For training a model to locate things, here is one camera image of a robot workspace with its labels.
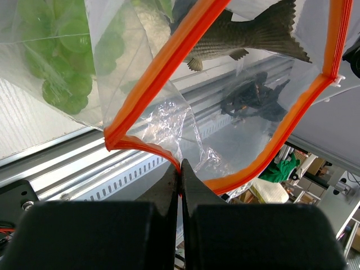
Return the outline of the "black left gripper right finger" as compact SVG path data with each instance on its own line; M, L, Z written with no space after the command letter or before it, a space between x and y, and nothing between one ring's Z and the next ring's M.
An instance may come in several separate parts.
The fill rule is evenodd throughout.
M324 213L307 204L229 204L181 165L187 269L346 269Z

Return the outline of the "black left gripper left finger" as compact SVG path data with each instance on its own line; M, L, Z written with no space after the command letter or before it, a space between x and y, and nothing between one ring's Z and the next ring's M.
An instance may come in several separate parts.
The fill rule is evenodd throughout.
M24 215L2 269L173 269L178 170L133 201L46 201Z

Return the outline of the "clear orange-zipper zip bag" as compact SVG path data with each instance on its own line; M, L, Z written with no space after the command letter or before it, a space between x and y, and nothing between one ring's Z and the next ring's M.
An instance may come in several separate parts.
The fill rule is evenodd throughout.
M244 190L339 87L358 1L2 1L1 185L87 201L187 159ZM34 100L33 104L5 94Z

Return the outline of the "white toy cauliflower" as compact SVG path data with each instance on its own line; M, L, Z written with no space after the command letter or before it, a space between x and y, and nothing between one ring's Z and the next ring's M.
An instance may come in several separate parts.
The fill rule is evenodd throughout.
M171 1L110 1L105 60L111 70L140 76L170 37Z

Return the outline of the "grey toy fish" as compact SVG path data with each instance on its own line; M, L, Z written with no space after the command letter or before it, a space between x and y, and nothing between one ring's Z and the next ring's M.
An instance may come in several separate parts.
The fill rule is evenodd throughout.
M295 7L295 1L277 1L248 21L232 21L232 12L225 9L183 62L191 71L202 71L204 61L223 56L237 61L248 55L249 49L256 49L310 63L310 57L291 34Z

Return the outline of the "green toy lettuce leaf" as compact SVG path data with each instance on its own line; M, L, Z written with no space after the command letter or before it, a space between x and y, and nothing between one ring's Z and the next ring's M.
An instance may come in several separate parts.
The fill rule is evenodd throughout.
M125 51L124 17L118 11L96 46L91 44L84 1L18 1L24 60L43 80L42 97L77 115L88 105L95 76L109 75Z

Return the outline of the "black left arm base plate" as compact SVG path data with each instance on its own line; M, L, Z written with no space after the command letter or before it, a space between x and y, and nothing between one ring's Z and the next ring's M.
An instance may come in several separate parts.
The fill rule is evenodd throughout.
M23 205L39 201L27 180L18 180L1 187L1 216L24 212Z

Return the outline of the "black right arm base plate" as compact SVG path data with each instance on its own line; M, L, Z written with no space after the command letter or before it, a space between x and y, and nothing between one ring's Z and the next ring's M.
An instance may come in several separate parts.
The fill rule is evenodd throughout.
M287 110L279 103L278 98L289 80L275 88L266 86L268 73L255 74L245 83L233 83L228 94L220 103L221 114L227 114L234 119L246 119L259 116L270 122L281 122Z

